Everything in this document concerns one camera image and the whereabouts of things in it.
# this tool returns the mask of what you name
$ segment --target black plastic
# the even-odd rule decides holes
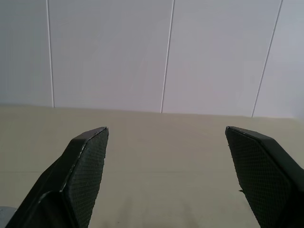
[[[87,228],[101,182],[108,129],[71,140],[45,170],[6,228]]]
[[[260,226],[304,227],[304,170],[268,136],[227,127],[226,137],[239,184]]]

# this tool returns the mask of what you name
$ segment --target vertical line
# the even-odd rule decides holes
[[[51,71],[51,89],[52,89],[52,103],[53,108],[55,107],[54,102],[54,79],[53,79],[53,64],[52,64],[52,46],[51,46],[51,31],[50,31],[50,24],[49,24],[49,3],[47,1],[47,33],[48,33],[48,48],[49,48],[49,64],[50,64],[50,71]]]
[[[163,81],[163,89],[162,89],[162,99],[161,99],[161,113],[163,109],[163,100],[165,96],[165,87],[166,87],[166,81],[167,81],[167,70],[168,70],[168,60],[169,60],[169,51],[170,51],[170,42],[171,42],[171,32],[172,32],[172,22],[173,22],[173,14],[174,14],[174,6],[175,6],[175,0],[172,2],[172,13],[171,13],[171,21],[170,21],[170,30],[169,30],[169,39],[168,39],[168,49],[167,49],[167,57],[166,57],[166,68],[165,68],[165,77]]]
[[[260,93],[260,89],[261,89],[261,85],[262,85],[262,80],[263,80],[263,77],[264,77],[264,73],[265,73],[265,69],[266,69],[266,65],[267,65],[267,61],[268,61],[268,57],[269,57],[269,53],[270,53],[270,48],[271,48],[271,45],[272,45],[272,41],[274,39],[274,35],[275,35],[275,31],[276,31],[275,29],[276,29],[277,21],[279,20],[279,15],[280,15],[280,12],[281,12],[282,4],[283,4],[283,0],[281,0],[279,11],[277,13],[277,17],[276,17],[276,20],[275,20],[275,27],[274,27],[274,31],[272,32],[272,36],[271,36],[271,40],[270,40],[270,44],[269,44],[269,48],[268,48],[268,52],[267,52],[267,56],[266,56],[266,61],[265,61],[265,64],[264,64],[264,69],[263,69],[260,85],[258,87],[258,91],[257,91],[257,95],[256,95],[256,101],[255,101],[255,105],[253,107],[253,111],[252,111],[251,117],[253,117],[253,114],[255,113],[255,110],[256,110],[257,98],[258,98],[258,95]]]

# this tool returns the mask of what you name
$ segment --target textured gripper pad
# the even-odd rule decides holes
[[[239,184],[260,226],[279,227],[292,184],[257,140],[231,129],[226,136]]]
[[[79,228],[87,228],[92,216],[104,168],[107,139],[108,133],[104,130],[86,143],[65,187]]]

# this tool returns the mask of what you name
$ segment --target white wall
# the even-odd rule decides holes
[[[284,0],[254,116],[304,119],[304,1]]]
[[[304,118],[302,1],[260,90],[281,0],[174,2],[2,0],[0,104]]]
[[[0,104],[53,106],[46,0],[0,1]]]
[[[163,111],[251,116],[280,0],[176,0]]]

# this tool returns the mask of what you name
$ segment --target beige table surface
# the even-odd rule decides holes
[[[107,126],[91,228],[257,228],[227,125],[275,138],[303,167],[297,120],[0,106],[0,205],[18,207],[73,137]]]

